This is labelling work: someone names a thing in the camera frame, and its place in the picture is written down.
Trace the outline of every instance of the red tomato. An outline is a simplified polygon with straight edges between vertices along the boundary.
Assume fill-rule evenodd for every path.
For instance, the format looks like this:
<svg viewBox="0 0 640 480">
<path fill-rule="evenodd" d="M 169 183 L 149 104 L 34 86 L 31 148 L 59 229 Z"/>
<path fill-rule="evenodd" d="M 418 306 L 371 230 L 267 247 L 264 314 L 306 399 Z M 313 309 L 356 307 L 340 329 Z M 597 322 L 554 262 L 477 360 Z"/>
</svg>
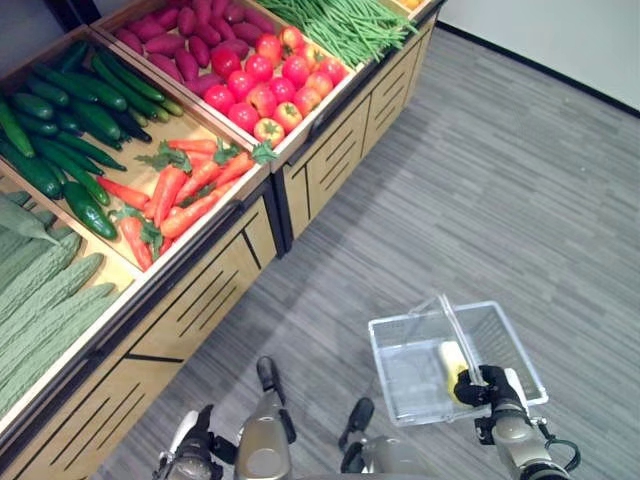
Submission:
<svg viewBox="0 0 640 480">
<path fill-rule="evenodd" d="M 333 90 L 333 82 L 331 82 L 331 77 L 324 72 L 316 72 L 309 75 L 307 78 L 307 82 L 304 84 L 305 87 L 311 87 L 316 92 L 320 94 L 322 98 L 329 95 L 331 90 Z"/>
<path fill-rule="evenodd" d="M 296 104 L 303 117 L 306 117 L 311 111 L 320 105 L 322 97 L 311 87 L 302 87 L 293 97 L 293 103 Z"/>
<path fill-rule="evenodd" d="M 329 75 L 334 86 L 338 85 L 347 76 L 347 69 L 335 58 L 325 58 L 318 67 L 318 71 Z"/>
<path fill-rule="evenodd" d="M 291 131 L 300 125 L 302 122 L 302 114 L 298 107 L 291 102 L 284 102 L 278 105 L 276 113 L 273 114 L 273 119 L 278 122 L 284 128 L 284 131 L 289 134 Z"/>
<path fill-rule="evenodd" d="M 257 110 L 261 118 L 273 115 L 278 105 L 275 94 L 264 83 L 254 87 L 249 92 L 247 103 Z"/>
<path fill-rule="evenodd" d="M 256 42 L 256 53 L 267 57 L 271 60 L 273 68 L 276 68 L 282 58 L 282 45 L 280 45 L 280 40 L 270 33 L 263 34 Z"/>
<path fill-rule="evenodd" d="M 225 80 L 231 72 L 242 69 L 240 57 L 227 47 L 216 48 L 211 52 L 211 68 Z"/>
<path fill-rule="evenodd" d="M 297 55 L 300 55 L 307 61 L 307 66 L 311 72 L 318 70 L 320 63 L 326 58 L 319 47 L 310 43 L 306 43 L 300 47 Z"/>
<path fill-rule="evenodd" d="M 282 45 L 282 57 L 288 58 L 294 55 L 298 48 L 304 45 L 304 37 L 302 32 L 296 27 L 285 27 L 280 31 L 278 35 L 280 44 Z"/>
<path fill-rule="evenodd" d="M 298 55 L 287 58 L 282 67 L 282 76 L 291 80 L 296 88 L 304 85 L 310 73 L 306 60 Z"/>
<path fill-rule="evenodd" d="M 244 69 L 247 73 L 253 75 L 257 82 L 268 82 L 273 77 L 271 60 L 257 53 L 247 59 Z"/>
<path fill-rule="evenodd" d="M 253 136 L 260 142 L 271 142 L 271 148 L 278 146 L 284 139 L 284 128 L 270 118 L 263 118 L 253 127 Z"/>
<path fill-rule="evenodd" d="M 229 112 L 231 106 L 236 103 L 231 90 L 224 85 L 214 85 L 204 94 L 204 101 L 225 115 Z"/>
<path fill-rule="evenodd" d="M 291 80 L 284 77 L 276 77 L 269 82 L 269 88 L 275 94 L 278 103 L 290 102 L 296 94 L 296 87 Z"/>
<path fill-rule="evenodd" d="M 260 115 L 248 103 L 236 103 L 229 109 L 229 119 L 243 130 L 253 133 L 253 127 L 260 120 Z"/>
<path fill-rule="evenodd" d="M 236 98 L 236 102 L 244 102 L 247 94 L 256 86 L 256 79 L 250 73 L 236 70 L 229 75 L 227 86 Z"/>
</svg>

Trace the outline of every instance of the yellow sponge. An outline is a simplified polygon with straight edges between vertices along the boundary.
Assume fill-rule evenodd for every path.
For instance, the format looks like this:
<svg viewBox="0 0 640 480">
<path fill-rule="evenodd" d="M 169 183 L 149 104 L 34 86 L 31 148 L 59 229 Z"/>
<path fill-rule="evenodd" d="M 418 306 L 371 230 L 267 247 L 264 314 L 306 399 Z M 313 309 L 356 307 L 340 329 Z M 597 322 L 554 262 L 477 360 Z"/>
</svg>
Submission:
<svg viewBox="0 0 640 480">
<path fill-rule="evenodd" d="M 468 370 L 469 365 L 467 365 L 464 355 L 462 355 L 462 350 L 460 350 L 458 342 L 442 342 L 439 347 L 439 353 L 440 358 L 442 359 L 442 364 L 447 370 L 447 389 L 449 391 L 449 396 L 455 402 L 458 402 L 455 393 L 453 393 L 453 389 L 458 383 L 458 374 Z"/>
</svg>

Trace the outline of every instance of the gray carpet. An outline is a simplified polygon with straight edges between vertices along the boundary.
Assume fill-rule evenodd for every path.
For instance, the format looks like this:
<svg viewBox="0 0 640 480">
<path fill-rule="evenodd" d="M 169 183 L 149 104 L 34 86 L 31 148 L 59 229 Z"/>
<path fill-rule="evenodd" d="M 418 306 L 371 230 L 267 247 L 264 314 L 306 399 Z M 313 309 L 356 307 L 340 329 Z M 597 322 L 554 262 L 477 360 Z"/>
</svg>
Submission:
<svg viewBox="0 0 640 480">
<path fill-rule="evenodd" d="M 371 432 L 412 439 L 443 478 L 506 478 L 471 421 L 388 420 L 367 322 L 438 292 L 502 305 L 551 397 L 535 413 L 582 447 L 575 478 L 637 478 L 639 134 L 638 120 L 437 30 L 409 108 L 94 478 L 150 478 L 206 402 L 233 436 L 263 354 L 288 389 L 297 476 L 336 471 L 337 435 L 369 395 Z"/>
</svg>

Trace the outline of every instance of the clear plastic basket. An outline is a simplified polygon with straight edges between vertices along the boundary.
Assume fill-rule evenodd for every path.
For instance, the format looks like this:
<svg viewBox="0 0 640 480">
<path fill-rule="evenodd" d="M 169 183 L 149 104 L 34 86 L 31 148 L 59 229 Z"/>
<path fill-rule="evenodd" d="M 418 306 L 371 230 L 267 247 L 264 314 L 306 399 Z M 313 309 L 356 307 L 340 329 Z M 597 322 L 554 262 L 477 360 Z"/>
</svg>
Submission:
<svg viewBox="0 0 640 480">
<path fill-rule="evenodd" d="M 451 307 L 447 297 L 407 315 L 369 322 L 373 354 L 389 409 L 397 426 L 454 421 L 488 413 L 455 401 L 448 391 L 447 369 L 440 357 L 443 342 L 455 341 L 474 384 L 482 384 L 479 365 L 513 368 L 528 405 L 548 400 L 545 388 L 515 330 L 496 302 Z"/>
</svg>

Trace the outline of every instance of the vegetable display stand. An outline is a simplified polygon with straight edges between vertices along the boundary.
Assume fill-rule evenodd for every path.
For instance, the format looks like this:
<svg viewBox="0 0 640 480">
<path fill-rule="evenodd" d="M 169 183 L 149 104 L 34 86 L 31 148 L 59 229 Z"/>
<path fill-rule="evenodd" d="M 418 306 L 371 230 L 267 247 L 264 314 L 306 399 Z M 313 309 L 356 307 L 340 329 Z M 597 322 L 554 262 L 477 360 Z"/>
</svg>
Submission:
<svg viewBox="0 0 640 480">
<path fill-rule="evenodd" d="M 273 26 L 274 33 L 276 35 L 283 28 L 288 26 L 288 24 L 282 19 L 278 18 L 270 11 L 264 9 L 253 0 L 235 0 L 235 3 L 239 6 L 245 7 L 246 9 L 254 10 L 258 12 L 262 17 L 266 18 L 267 21 L 270 22 Z M 152 12 L 161 10 L 166 6 L 166 4 L 167 2 L 163 0 L 139 0 L 121 8 L 120 10 L 117 10 L 109 16 L 106 16 L 94 22 L 91 25 L 91 28 L 93 28 L 99 34 L 103 35 L 105 38 L 114 42 L 114 46 L 117 47 L 116 49 L 114 49 L 114 52 L 119 53 L 121 56 L 127 56 L 134 61 L 140 62 L 141 65 L 144 65 L 148 68 L 150 75 L 157 76 L 158 78 L 166 81 L 167 84 L 170 84 L 172 87 L 170 91 L 172 94 L 175 94 L 176 97 L 185 98 L 193 102 L 194 104 L 197 104 L 197 106 L 201 108 L 202 111 L 212 119 L 212 121 L 215 121 L 220 125 L 220 128 L 224 133 L 231 136 L 240 145 L 245 148 L 251 148 L 252 145 L 258 144 L 258 140 L 251 133 L 240 128 L 229 118 L 227 118 L 227 116 L 223 115 L 221 112 L 208 105 L 202 98 L 200 98 L 194 92 L 190 91 L 185 85 L 176 81 L 174 78 L 171 78 L 169 74 L 153 65 L 149 61 L 149 59 L 143 57 L 139 53 L 136 53 L 126 43 L 116 38 L 116 35 L 120 31 L 120 29 L 129 25 L 132 21 L 144 18 L 146 15 L 149 15 Z M 176 28 L 171 32 L 178 32 L 178 29 Z M 331 55 L 326 50 L 324 50 L 322 47 L 317 46 L 310 39 L 306 37 L 304 37 L 304 39 L 309 45 L 317 49 L 320 54 L 326 57 L 331 57 Z M 247 55 L 251 55 L 254 52 L 254 48 L 251 47 Z M 281 67 L 282 66 L 280 65 L 275 69 L 275 76 L 279 75 Z M 322 102 L 311 113 L 309 113 L 309 115 L 307 115 L 304 120 L 290 134 L 288 134 L 284 138 L 282 143 L 274 148 L 275 153 L 280 159 L 288 158 L 305 142 L 314 124 L 321 121 L 323 115 L 331 108 L 331 106 L 335 106 L 335 104 L 339 102 L 345 89 L 354 78 L 357 70 L 358 68 L 356 68 L 355 70 L 346 68 L 346 75 L 340 81 L 340 83 L 338 85 L 335 85 L 331 92 L 322 100 Z M 204 69 L 200 69 L 200 74 L 206 74 L 210 72 L 211 65 L 207 66 Z"/>
<path fill-rule="evenodd" d="M 34 64 L 59 68 L 63 52 L 68 53 L 69 47 L 78 40 L 87 42 L 90 49 L 110 47 L 104 37 L 88 27 L 80 27 L 0 80 L 3 92 L 10 95 L 20 88 Z M 194 148 L 198 146 L 196 140 L 202 145 L 215 145 L 220 139 L 225 150 L 234 150 L 228 147 L 229 137 L 195 105 L 172 96 L 161 79 L 146 76 L 133 62 L 126 58 L 120 62 L 137 78 L 169 93 L 169 98 L 184 113 L 171 116 L 167 123 L 150 122 L 145 129 L 153 137 L 152 142 L 132 140 L 123 143 L 121 151 L 106 148 L 84 134 L 82 139 L 108 151 L 117 163 L 127 168 L 123 171 L 105 167 L 109 181 L 152 196 L 159 175 L 135 157 L 157 154 L 163 139 L 182 139 L 188 145 L 195 145 Z M 176 148 L 182 146 L 178 142 L 172 144 L 177 145 Z M 242 155 L 250 159 L 249 154 L 242 151 L 237 157 Z M 36 160 L 44 168 L 45 161 L 38 157 Z M 119 294 L 108 310 L 77 332 L 71 345 L 62 348 L 56 338 L 51 339 L 45 351 L 61 348 L 59 355 L 51 359 L 46 372 L 34 374 L 25 393 L 1 415 L 0 479 L 67 480 L 91 476 L 260 272 L 282 252 L 269 167 L 247 168 L 234 183 L 227 184 L 226 193 L 221 194 L 208 212 L 202 212 L 199 220 L 143 271 L 121 233 L 115 241 L 97 235 L 65 200 L 48 198 L 18 172 L 15 164 L 0 157 L 0 191 L 25 190 L 37 202 L 36 209 L 50 211 L 80 239 L 72 267 L 80 261 L 95 263 L 96 256 L 92 254 L 104 256 L 102 264 L 78 294 L 107 282 L 114 283 L 114 291 Z M 123 206 L 124 203 L 112 195 L 110 205 L 104 210 L 123 211 Z M 0 261 L 0 266 L 5 266 L 5 260 Z M 38 271 L 46 273 L 47 263 L 41 264 Z M 56 268 L 64 268 L 62 260 Z M 67 277 L 76 270 L 80 267 L 74 267 Z M 59 300 L 59 290 L 63 289 L 55 282 L 47 287 L 55 295 L 40 290 L 37 294 L 53 305 Z M 0 292 L 0 302 L 8 304 L 10 310 L 17 309 L 17 305 L 8 301 L 6 291 Z M 12 292 L 16 296 L 16 292 L 20 293 L 17 288 Z M 176 324 L 178 313 L 182 317 Z M 48 328 L 48 324 L 36 322 L 30 327 L 31 334 L 20 341 L 32 348 L 32 342 L 41 341 L 39 335 L 45 332 L 40 327 Z M 17 351 L 11 355 L 18 358 L 22 354 Z M 18 377 L 7 378 L 15 382 Z"/>
</svg>

